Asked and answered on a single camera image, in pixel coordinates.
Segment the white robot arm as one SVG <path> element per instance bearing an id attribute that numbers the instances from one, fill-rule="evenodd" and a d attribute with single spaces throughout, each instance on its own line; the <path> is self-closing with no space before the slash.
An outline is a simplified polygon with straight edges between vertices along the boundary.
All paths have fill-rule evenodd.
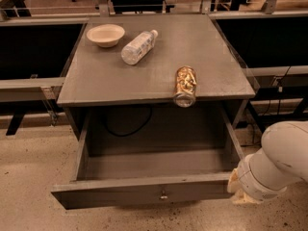
<path id="1" fill-rule="evenodd" d="M 299 181 L 308 181 L 308 121 L 282 121 L 265 130 L 257 152 L 239 161 L 227 191 L 237 202 L 262 203 Z"/>

